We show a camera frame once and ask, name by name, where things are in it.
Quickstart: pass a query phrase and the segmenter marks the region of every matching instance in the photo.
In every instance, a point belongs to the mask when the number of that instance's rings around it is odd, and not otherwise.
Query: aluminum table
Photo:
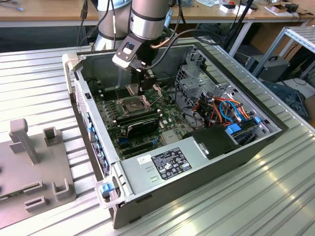
[[[184,39],[181,42],[193,42]],[[314,235],[315,130],[218,46],[206,46],[290,128],[246,165],[113,230],[99,208],[91,163],[68,98],[61,56],[88,47],[0,54],[0,142],[9,120],[29,134],[61,129],[77,199],[0,231],[0,235]],[[209,65],[215,79],[224,80]]]

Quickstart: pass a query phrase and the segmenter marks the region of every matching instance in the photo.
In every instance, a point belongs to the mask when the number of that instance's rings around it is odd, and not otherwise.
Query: blue latch
[[[115,189],[115,186],[113,183],[106,183],[101,186],[100,192],[101,194],[106,194],[113,191],[114,189]]]
[[[234,134],[237,131],[242,130],[241,127],[238,124],[231,124],[226,129],[229,134]]]
[[[89,123],[89,126],[88,126],[88,132],[90,132],[92,129],[92,123]]]
[[[254,120],[256,121],[257,124],[261,123],[261,119],[259,117],[254,117]]]

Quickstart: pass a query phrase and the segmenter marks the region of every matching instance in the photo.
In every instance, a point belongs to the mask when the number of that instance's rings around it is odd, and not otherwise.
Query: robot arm
[[[113,0],[113,5],[115,17],[110,0],[99,1],[99,19],[108,13],[98,27],[95,49],[113,49],[116,42],[113,62],[125,70],[150,64],[157,54],[151,45],[163,40],[164,25],[170,22],[169,0]]]

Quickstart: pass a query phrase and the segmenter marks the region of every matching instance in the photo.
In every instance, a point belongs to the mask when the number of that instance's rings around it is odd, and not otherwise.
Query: white label
[[[151,155],[145,155],[145,156],[141,156],[137,158],[137,161],[139,162],[140,165],[147,163],[149,161],[151,161]]]
[[[186,166],[189,166],[189,163],[186,163],[186,164],[182,165],[182,168],[184,168]]]

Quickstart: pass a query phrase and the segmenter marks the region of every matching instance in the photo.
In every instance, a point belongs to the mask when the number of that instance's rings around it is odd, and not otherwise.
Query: black cable
[[[86,38],[90,38],[96,31],[96,29],[98,28],[98,26],[100,25],[100,23],[102,23],[102,21],[106,18],[107,14],[108,14],[108,9],[109,9],[109,2],[107,3],[107,8],[106,8],[106,13],[105,15],[99,20],[99,22],[97,23],[97,25],[93,28],[93,30],[91,30],[91,32],[89,33],[88,36],[85,36],[81,42],[80,42],[80,46],[82,45],[83,41],[86,39]]]
[[[176,4],[176,0],[172,0],[172,3],[170,4],[169,7],[173,7],[173,6],[175,6],[175,4]]]
[[[184,18],[183,11],[181,11],[181,18],[182,18],[182,21],[183,21],[183,23],[184,23],[184,26],[186,26],[187,23],[186,23],[186,20],[185,20],[185,18]],[[209,33],[212,34],[212,35],[215,35],[215,36],[219,37],[220,42],[222,41],[220,35],[218,35],[217,33],[214,33],[214,32],[212,32],[212,31],[210,31],[210,30],[208,30],[207,32],[209,32]],[[194,37],[195,39],[197,39],[198,41],[200,41],[200,42],[202,42],[202,43],[205,43],[205,44],[208,44],[208,45],[210,45],[210,46],[219,45],[219,43],[210,43],[210,42],[208,42],[208,41],[206,41],[206,40],[204,40],[204,39],[198,38],[196,35],[193,35],[193,37]]]
[[[80,28],[78,31],[78,36],[77,36],[77,46],[79,46],[79,39],[80,39],[80,34],[82,32],[82,27],[83,27],[83,23],[85,21],[85,19],[87,18],[88,15],[88,0],[84,0],[83,5],[82,5],[82,9],[81,9],[81,24],[80,24]]]
[[[176,21],[176,25],[175,25],[175,28],[174,28],[174,31],[172,32],[171,36],[169,37],[169,39],[172,39],[177,31],[177,28],[179,26],[179,22],[180,22],[180,19],[181,19],[181,15],[183,13],[183,8],[182,8],[182,2],[181,0],[178,0],[178,6],[179,6],[179,11],[178,11],[178,17],[177,17],[177,21]]]
[[[232,29],[234,28],[234,24],[235,24],[236,19],[237,19],[237,17],[238,17],[238,13],[240,12],[241,3],[242,3],[242,1],[240,1],[240,5],[238,6],[238,10],[237,10],[237,14],[236,14],[236,16],[235,16],[234,22],[233,22],[233,24],[232,24],[232,26],[231,26],[231,28],[230,28],[230,30],[229,30],[229,32],[228,32],[228,34],[227,34],[226,38],[225,38],[223,48],[225,48],[225,45],[226,45],[226,40],[227,40],[227,38],[229,37],[230,33],[232,32]]]
[[[115,9],[114,9],[114,4],[113,4],[113,0],[110,0],[111,4],[112,4],[112,9],[113,9],[113,18],[115,19]],[[113,28],[114,28],[114,49],[116,47],[116,23],[113,24]]]
[[[251,4],[252,4],[253,0],[248,0],[247,2],[247,5],[240,17],[240,19],[238,20],[237,24],[236,24],[236,27],[232,30],[233,34],[231,36],[229,36],[227,39],[226,39],[226,45],[224,47],[224,49],[226,50],[228,48],[228,46],[230,45],[234,35],[236,34],[237,30],[239,29],[239,27],[241,26],[242,24],[242,21],[243,19],[245,18],[247,12],[248,12],[248,9],[250,8]]]
[[[183,32],[181,32],[181,33],[179,33],[179,34],[177,34],[176,36],[173,37],[173,39],[169,42],[168,46],[166,47],[166,49],[165,49],[165,51],[163,52],[162,56],[157,60],[157,62],[155,62],[155,63],[154,63],[153,65],[151,65],[151,66],[145,67],[144,69],[149,70],[149,69],[152,69],[152,68],[156,67],[156,66],[163,60],[163,58],[165,57],[165,55],[167,54],[167,52],[168,52],[168,50],[171,48],[171,46],[174,44],[174,42],[175,42],[181,35],[183,35],[183,34],[185,34],[185,33],[188,33],[188,32],[206,32],[206,33],[209,33],[209,34],[218,36],[219,39],[220,39],[219,43],[222,42],[222,39],[221,39],[221,37],[220,37],[218,34],[212,32],[212,31],[209,31],[209,30],[204,30],[204,29],[188,29],[188,30],[185,30],[185,31],[183,31]],[[211,44],[211,45],[219,45],[219,43],[208,43],[208,44]]]
[[[297,45],[298,45],[298,44],[295,44],[295,46],[290,49],[290,51],[286,54],[286,56],[285,56],[283,59],[286,59],[286,57],[290,54],[290,52],[292,52],[292,50],[293,50],[294,48],[296,48]]]
[[[87,84],[89,84],[91,81],[96,81],[96,82],[97,82],[97,79],[96,79],[96,78],[89,78],[89,79],[87,80]]]
[[[304,84],[302,84],[302,83],[300,83],[300,82],[297,82],[296,80],[295,80],[295,78],[293,79],[293,81],[295,82],[295,83],[297,83],[298,85],[305,85],[305,84],[307,84],[307,82],[304,80]]]
[[[175,87],[174,104],[177,106],[178,109],[180,109],[179,106],[178,106],[177,103],[176,103],[176,97],[177,97],[177,89],[178,89],[178,87],[179,87],[179,83],[177,83],[177,85],[176,85],[176,87]],[[196,121],[196,124],[197,124],[197,121],[199,121],[201,124],[203,123],[202,120],[200,120],[200,119],[198,119],[198,118],[196,118],[196,117],[194,117],[194,116],[192,116],[192,115],[190,115],[190,114],[184,112],[184,111],[183,111],[183,108],[181,108],[180,110],[185,114],[185,116],[194,118],[195,121]]]

